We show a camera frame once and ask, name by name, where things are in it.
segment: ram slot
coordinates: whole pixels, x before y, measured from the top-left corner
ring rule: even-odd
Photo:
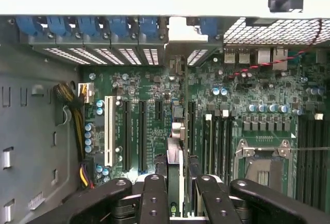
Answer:
[[[147,103],[144,100],[139,101],[139,171],[147,170],[146,165],[146,110]]]
[[[131,107],[130,101],[123,101],[123,171],[127,172],[131,168],[131,154],[130,154],[130,143],[131,143]]]
[[[223,179],[223,166],[224,166],[224,120],[218,117],[218,159],[217,159],[217,175]]]
[[[188,102],[188,144],[190,154],[194,154],[195,149],[195,111],[196,103],[194,101]]]
[[[105,96],[104,106],[104,165],[113,166],[116,149],[116,97]]]
[[[230,184],[230,173],[232,170],[232,158],[233,158],[233,120],[229,117],[226,120],[226,146],[225,146],[225,163],[224,163],[224,182],[226,185]]]
[[[306,116],[298,118],[298,148],[306,148],[307,146],[307,119]],[[297,177],[296,177],[296,200],[304,201],[304,182],[306,177],[305,171],[305,153],[306,151],[298,151],[297,159]]]

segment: electrolytic capacitor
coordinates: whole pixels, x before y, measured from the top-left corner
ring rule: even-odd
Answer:
[[[101,165],[97,165],[95,170],[97,173],[102,173],[103,167]]]
[[[98,100],[97,102],[96,102],[96,106],[98,107],[98,108],[101,108],[101,107],[103,107],[104,106],[104,101],[103,100]]]
[[[247,110],[249,112],[255,112],[256,111],[256,106],[255,105],[249,105],[248,108],[247,108]]]
[[[103,108],[97,108],[96,114],[99,116],[103,115]]]
[[[92,123],[88,123],[85,125],[85,130],[86,131],[91,131],[94,128],[94,125]]]
[[[268,109],[269,112],[275,112],[276,111],[276,105],[271,104],[271,105],[268,106],[267,109]]]
[[[103,176],[108,176],[110,173],[110,170],[108,167],[103,168],[102,175]]]
[[[258,112],[265,112],[266,107],[264,105],[258,105]]]
[[[86,146],[85,147],[85,152],[86,153],[90,153],[92,151],[92,147],[91,146]]]
[[[287,113],[288,112],[288,108],[287,108],[287,106],[281,105],[281,106],[278,107],[278,111],[280,113]]]

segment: blue capacitor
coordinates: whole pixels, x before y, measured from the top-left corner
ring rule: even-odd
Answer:
[[[97,108],[96,114],[99,116],[103,115],[103,108]]]
[[[86,139],[85,140],[85,145],[86,146],[91,146],[92,145],[92,140],[91,139]]]
[[[288,108],[286,106],[279,106],[278,107],[278,111],[280,113],[287,113],[288,112]]]
[[[85,147],[85,152],[86,153],[90,153],[92,151],[92,147],[91,146],[86,146]]]
[[[95,170],[97,173],[101,173],[103,171],[103,167],[101,165],[97,165]]]
[[[98,107],[98,108],[101,108],[101,107],[103,107],[104,106],[104,101],[103,100],[98,100],[97,102],[96,102],[96,106]]]
[[[228,94],[228,90],[227,89],[221,89],[220,90],[220,93],[221,93],[221,95],[227,95]]]
[[[91,131],[93,129],[94,125],[92,123],[88,123],[85,125],[85,130],[86,131]]]
[[[266,107],[264,105],[258,105],[258,112],[265,112]]]
[[[109,171],[108,168],[104,168],[103,171],[102,171],[103,176],[108,176],[109,173],[110,173],[110,171]]]

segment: screw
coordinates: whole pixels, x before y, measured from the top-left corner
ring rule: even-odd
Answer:
[[[210,180],[210,177],[209,177],[209,176],[206,176],[206,175],[204,175],[204,176],[202,176],[202,179],[204,179],[205,181],[208,181],[208,180]]]
[[[95,73],[91,73],[91,74],[89,74],[89,79],[91,79],[91,80],[95,80],[95,78],[96,78],[96,74]]]
[[[246,186],[246,183],[245,183],[244,181],[242,181],[242,180],[239,180],[239,181],[237,182],[237,184],[238,184],[239,186]]]
[[[119,180],[117,183],[116,183],[116,185],[118,185],[118,186],[122,186],[122,185],[125,185],[126,184],[126,182],[124,181],[124,180]]]
[[[49,39],[53,39],[54,38],[54,34],[52,32],[47,33],[47,36]]]
[[[108,34],[107,32],[105,32],[105,33],[103,34],[103,39],[107,40],[108,38],[109,38],[109,34]]]
[[[77,39],[81,39],[81,33],[80,32],[76,32],[75,34],[74,34],[74,36],[77,38]]]

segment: perforated metal panel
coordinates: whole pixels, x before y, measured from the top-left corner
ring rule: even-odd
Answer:
[[[308,45],[319,30],[318,20],[277,20],[270,26],[246,26],[240,18],[225,33],[226,44]],[[315,44],[330,39],[330,21],[323,20],[322,31]]]

